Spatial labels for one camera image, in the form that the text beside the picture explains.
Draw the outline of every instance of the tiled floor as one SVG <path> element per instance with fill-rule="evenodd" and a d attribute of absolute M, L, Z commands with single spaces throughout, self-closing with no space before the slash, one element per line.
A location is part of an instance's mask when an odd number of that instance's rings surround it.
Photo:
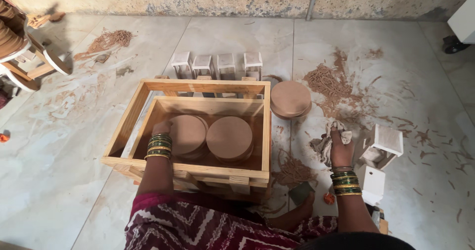
<path fill-rule="evenodd" d="M 72 63 L 72 56 L 84 52 L 104 28 L 137 36 L 104 64 Z M 1 129 L 12 138 L 0 145 L 0 195 L 7 197 L 0 201 L 0 241 L 35 250 L 122 249 L 137 187 L 98 159 L 139 79 L 162 73 L 174 77 L 169 66 L 173 52 L 233 52 L 241 65 L 243 52 L 259 51 L 263 75 L 283 80 L 306 83 L 303 76 L 318 64 L 341 65 L 353 91 L 365 96 L 365 104 L 355 109 L 358 121 L 348 124 L 356 140 L 370 122 L 398 128 L 404 122 L 393 117 L 411 120 L 413 126 L 403 127 L 411 130 L 404 155 L 385 169 L 381 207 L 391 235 L 416 249 L 469 249 L 468 244 L 474 246 L 469 240 L 475 241 L 475 214 L 473 195 L 467 194 L 475 192 L 475 172 L 471 165 L 455 169 L 473 161 L 458 160 L 452 152 L 462 150 L 466 136 L 464 146 L 475 155 L 470 121 L 475 119 L 475 48 L 444 54 L 440 45 L 448 34 L 445 23 L 67 15 L 34 35 L 52 40 L 50 47 L 73 65 L 72 75 L 48 75 L 38 92 L 14 99 L 9 114 L 1 115 Z M 371 53 L 379 49 L 377 56 Z M 338 54 L 341 63 L 335 62 Z M 120 76 L 116 72 L 122 68 L 131 72 Z M 312 100 L 321 102 L 322 96 L 312 93 Z M 339 106 L 343 116 L 352 113 Z M 365 112 L 368 106 L 375 109 Z M 278 169 L 277 154 L 284 149 L 318 174 L 318 185 L 312 183 L 315 215 L 337 214 L 335 205 L 321 200 L 331 184 L 329 171 L 308 146 L 324 133 L 328 120 L 315 104 L 299 121 L 272 118 L 272 168 Z M 414 138 L 416 131 L 427 129 L 436 148 Z M 421 160 L 421 151 L 436 154 Z M 285 203 L 276 215 L 295 207 L 284 196 L 287 192 L 274 185 L 267 205 L 277 209 Z"/>

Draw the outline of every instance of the orange object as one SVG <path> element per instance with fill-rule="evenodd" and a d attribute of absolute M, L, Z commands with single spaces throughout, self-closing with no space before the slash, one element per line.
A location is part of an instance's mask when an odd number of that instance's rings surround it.
<path fill-rule="evenodd" d="M 335 203 L 335 196 L 333 193 L 327 192 L 324 194 L 324 201 L 326 204 L 332 205 Z"/>
<path fill-rule="evenodd" d="M 10 136 L 0 133 L 0 143 L 6 143 L 10 139 Z"/>

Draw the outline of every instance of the stack of clay discs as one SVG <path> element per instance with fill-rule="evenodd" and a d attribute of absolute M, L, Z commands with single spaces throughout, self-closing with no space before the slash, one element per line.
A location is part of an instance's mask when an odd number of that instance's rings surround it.
<path fill-rule="evenodd" d="M 15 34 L 0 21 L 0 57 L 16 51 L 23 44 L 23 38 Z"/>
<path fill-rule="evenodd" d="M 278 83 L 270 92 L 270 108 L 280 119 L 304 117 L 312 109 L 310 91 L 295 81 Z"/>
<path fill-rule="evenodd" d="M 9 4 L 6 4 L 0 0 L 0 20 L 10 28 L 15 34 L 23 36 L 23 24 L 24 20 L 17 14 L 15 10 Z"/>
<path fill-rule="evenodd" d="M 206 135 L 206 143 L 211 153 L 226 165 L 237 165 L 248 159 L 254 149 L 251 127 L 235 116 L 214 122 Z"/>
<path fill-rule="evenodd" d="M 210 151 L 206 147 L 208 124 L 201 117 L 180 115 L 170 119 L 170 137 L 173 140 L 171 154 L 179 160 L 195 161 Z"/>

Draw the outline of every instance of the wooden crate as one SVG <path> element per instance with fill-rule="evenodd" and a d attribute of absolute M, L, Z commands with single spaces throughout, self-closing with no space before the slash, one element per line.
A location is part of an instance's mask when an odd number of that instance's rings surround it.
<path fill-rule="evenodd" d="M 163 91 L 165 96 L 153 97 L 129 156 L 121 158 L 150 91 Z M 262 94 L 264 98 L 181 97 L 178 92 Z M 256 203 L 270 197 L 270 82 L 142 79 L 101 162 L 140 182 L 153 125 L 182 114 L 200 116 L 209 126 L 222 117 L 239 116 L 253 130 L 255 144 L 251 157 L 239 166 L 223 165 L 212 154 L 201 161 L 174 160 L 176 190 L 200 190 L 230 200 Z"/>

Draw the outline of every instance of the woman's foot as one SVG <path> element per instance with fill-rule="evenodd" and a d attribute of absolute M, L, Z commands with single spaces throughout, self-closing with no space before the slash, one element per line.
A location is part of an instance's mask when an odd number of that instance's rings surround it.
<path fill-rule="evenodd" d="M 315 193 L 310 192 L 305 201 L 294 210 L 288 211 L 280 217 L 268 219 L 270 227 L 286 231 L 295 229 L 301 221 L 312 217 L 313 201 L 315 201 Z"/>

